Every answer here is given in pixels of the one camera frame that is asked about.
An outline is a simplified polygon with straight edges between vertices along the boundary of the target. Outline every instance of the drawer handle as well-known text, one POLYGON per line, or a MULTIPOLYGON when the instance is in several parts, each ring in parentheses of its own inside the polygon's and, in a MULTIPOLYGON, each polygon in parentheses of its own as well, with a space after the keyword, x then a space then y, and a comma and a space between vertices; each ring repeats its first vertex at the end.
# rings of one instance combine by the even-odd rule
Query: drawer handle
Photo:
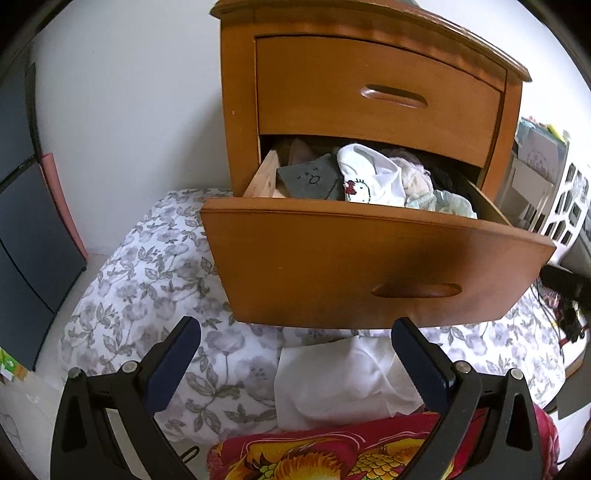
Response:
POLYGON ((361 89, 361 95, 374 100, 396 103, 410 108, 427 108, 429 104, 418 93, 370 83, 361 89))
POLYGON ((413 285, 385 282, 371 293, 383 299, 445 299, 462 293, 462 287, 457 283, 413 285))

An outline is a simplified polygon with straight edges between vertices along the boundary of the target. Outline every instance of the pink trim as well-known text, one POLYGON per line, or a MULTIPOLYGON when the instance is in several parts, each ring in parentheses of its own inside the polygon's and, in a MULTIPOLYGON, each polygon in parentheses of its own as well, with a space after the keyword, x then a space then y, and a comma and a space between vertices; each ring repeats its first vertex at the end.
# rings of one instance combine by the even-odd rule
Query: pink trim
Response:
POLYGON ((70 209, 66 203, 64 192, 61 189, 60 179, 57 175, 56 162, 53 158, 53 153, 43 155, 41 158, 41 169, 43 171, 43 176, 45 177, 47 187, 49 188, 51 196, 53 197, 53 202, 56 204, 57 211, 60 214, 61 220, 64 222, 66 228, 68 229, 68 233, 78 247, 80 254, 84 257, 84 260, 88 260, 88 252, 86 251, 86 248, 84 248, 82 238, 80 238, 80 235, 78 235, 78 230, 76 230, 76 225, 74 224, 74 220, 70 214, 70 209))

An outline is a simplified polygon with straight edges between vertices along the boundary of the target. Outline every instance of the blue gripper pad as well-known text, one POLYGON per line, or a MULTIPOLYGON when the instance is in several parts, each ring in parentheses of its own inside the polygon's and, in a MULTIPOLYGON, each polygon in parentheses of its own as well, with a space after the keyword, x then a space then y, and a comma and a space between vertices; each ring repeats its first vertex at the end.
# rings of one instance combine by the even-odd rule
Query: blue gripper pad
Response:
POLYGON ((392 347, 427 409, 445 415, 456 379, 451 360, 438 345, 427 342, 407 317, 392 325, 392 347))
POLYGON ((150 416, 168 407, 200 342, 199 322, 192 317, 183 317, 163 343, 157 343, 150 349, 146 357, 153 349, 167 348, 146 381, 144 407, 150 416))

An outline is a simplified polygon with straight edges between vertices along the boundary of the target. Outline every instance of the screw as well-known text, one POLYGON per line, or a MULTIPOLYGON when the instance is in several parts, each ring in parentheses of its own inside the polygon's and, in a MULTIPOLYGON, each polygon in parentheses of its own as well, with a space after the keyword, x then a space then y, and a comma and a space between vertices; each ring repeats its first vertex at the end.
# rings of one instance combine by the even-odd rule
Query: screw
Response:
POLYGON ((129 362, 125 362, 123 364, 123 366, 121 367, 121 370, 123 370, 123 372, 126 374, 132 374, 137 369, 138 369, 138 363, 134 360, 130 360, 129 362))
POLYGON ((82 373, 82 370, 80 370, 80 368, 72 367, 68 371, 68 378, 71 378, 72 380, 74 380, 75 378, 78 378, 81 373, 82 373))
POLYGON ((521 379, 523 379, 523 372, 521 370, 519 370, 518 368, 512 368, 511 369, 511 376, 513 378, 515 378, 516 380, 521 380, 521 379))
POLYGON ((472 367, 468 362, 460 360, 459 362, 456 362, 456 370, 459 371, 461 374, 467 374, 470 372, 470 370, 472 370, 472 367))

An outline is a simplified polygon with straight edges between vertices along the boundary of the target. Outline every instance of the white wall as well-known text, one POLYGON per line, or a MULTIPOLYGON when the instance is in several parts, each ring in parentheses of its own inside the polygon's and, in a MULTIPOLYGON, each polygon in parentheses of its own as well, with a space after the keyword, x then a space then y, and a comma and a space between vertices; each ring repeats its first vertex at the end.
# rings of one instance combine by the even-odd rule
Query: white wall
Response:
POLYGON ((86 248, 167 190, 228 186, 213 0, 74 0, 36 39, 41 143, 86 248))
POLYGON ((418 0, 421 7, 471 30, 530 71, 521 116, 569 131, 569 158, 591 161, 591 92, 548 28, 517 0, 418 0))

